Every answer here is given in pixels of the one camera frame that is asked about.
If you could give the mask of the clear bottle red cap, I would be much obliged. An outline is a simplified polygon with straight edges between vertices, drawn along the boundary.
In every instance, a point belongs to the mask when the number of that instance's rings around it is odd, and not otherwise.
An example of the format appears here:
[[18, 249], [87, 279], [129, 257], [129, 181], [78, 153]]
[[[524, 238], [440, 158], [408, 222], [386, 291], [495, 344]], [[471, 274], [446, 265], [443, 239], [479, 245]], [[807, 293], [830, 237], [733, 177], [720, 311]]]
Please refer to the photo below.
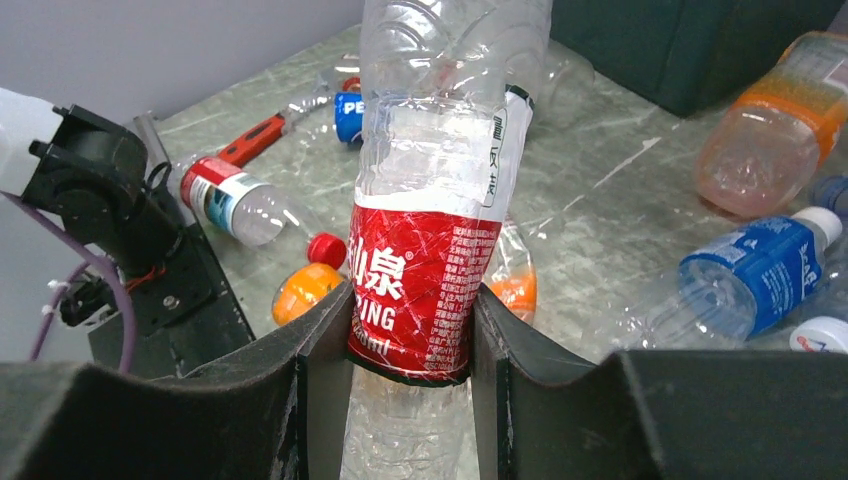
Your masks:
[[278, 264], [340, 269], [347, 258], [345, 241], [304, 200], [217, 156], [171, 162], [167, 185], [196, 216]]

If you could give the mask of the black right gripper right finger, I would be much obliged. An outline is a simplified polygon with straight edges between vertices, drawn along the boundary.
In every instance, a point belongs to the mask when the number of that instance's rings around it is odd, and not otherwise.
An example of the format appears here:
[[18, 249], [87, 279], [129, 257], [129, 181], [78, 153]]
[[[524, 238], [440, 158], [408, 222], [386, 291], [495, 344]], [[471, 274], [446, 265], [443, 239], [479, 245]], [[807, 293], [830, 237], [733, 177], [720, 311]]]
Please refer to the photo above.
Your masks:
[[847, 359], [787, 351], [622, 351], [599, 364], [473, 306], [484, 479], [843, 479]]

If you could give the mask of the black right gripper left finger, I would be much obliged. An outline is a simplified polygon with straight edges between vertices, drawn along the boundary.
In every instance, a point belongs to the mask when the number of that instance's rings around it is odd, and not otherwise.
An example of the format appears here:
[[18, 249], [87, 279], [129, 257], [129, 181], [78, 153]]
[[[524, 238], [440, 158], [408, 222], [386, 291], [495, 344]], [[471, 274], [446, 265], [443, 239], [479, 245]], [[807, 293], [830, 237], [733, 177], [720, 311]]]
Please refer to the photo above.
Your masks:
[[355, 301], [339, 285], [294, 322], [183, 378], [91, 363], [1, 367], [5, 479], [336, 479]]

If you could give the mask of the small orange juice bottle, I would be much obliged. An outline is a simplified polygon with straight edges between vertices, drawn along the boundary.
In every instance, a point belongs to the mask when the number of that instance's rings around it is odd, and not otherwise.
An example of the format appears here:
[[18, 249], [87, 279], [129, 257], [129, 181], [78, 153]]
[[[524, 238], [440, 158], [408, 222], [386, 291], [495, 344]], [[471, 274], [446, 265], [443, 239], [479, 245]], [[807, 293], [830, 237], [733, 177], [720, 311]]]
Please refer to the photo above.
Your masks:
[[340, 285], [344, 277], [324, 263], [311, 263], [291, 274], [278, 288], [271, 317], [284, 326], [305, 314]]

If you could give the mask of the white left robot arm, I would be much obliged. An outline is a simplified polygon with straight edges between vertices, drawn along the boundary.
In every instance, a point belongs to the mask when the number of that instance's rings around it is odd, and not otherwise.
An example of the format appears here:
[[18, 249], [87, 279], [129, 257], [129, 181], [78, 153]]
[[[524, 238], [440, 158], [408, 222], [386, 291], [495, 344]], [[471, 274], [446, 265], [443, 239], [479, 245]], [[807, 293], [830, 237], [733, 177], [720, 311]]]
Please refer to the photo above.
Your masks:
[[158, 269], [182, 242], [146, 183], [148, 151], [122, 125], [79, 105], [1, 91], [1, 191], [57, 215], [126, 275]]

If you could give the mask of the blue label water bottle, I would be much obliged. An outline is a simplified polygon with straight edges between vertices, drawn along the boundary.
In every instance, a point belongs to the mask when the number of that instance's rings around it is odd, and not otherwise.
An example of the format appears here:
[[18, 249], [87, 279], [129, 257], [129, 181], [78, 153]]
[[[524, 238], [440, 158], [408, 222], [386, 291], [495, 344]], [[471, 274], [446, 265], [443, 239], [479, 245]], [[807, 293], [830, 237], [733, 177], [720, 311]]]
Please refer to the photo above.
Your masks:
[[815, 293], [825, 252], [842, 232], [840, 217], [816, 206], [756, 219], [692, 251], [611, 307], [582, 339], [601, 356], [739, 348]]

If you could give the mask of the red label clear bottle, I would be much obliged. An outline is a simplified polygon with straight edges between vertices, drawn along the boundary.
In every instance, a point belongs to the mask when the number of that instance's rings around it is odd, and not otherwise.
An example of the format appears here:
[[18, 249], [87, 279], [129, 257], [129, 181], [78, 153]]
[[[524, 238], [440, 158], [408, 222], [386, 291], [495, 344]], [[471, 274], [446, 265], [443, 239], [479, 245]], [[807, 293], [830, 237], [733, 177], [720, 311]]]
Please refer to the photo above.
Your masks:
[[369, 1], [344, 479], [453, 479], [472, 306], [544, 87], [548, 1]]

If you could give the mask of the crushed large orange bottle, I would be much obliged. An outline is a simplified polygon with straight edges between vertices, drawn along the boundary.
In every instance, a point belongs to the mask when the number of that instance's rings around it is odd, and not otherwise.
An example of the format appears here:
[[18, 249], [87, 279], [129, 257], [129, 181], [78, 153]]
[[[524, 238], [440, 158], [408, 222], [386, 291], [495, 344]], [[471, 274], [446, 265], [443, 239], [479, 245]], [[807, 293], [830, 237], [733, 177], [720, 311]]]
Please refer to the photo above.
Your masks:
[[521, 321], [532, 326], [537, 308], [537, 273], [532, 254], [516, 222], [507, 215], [484, 283]]

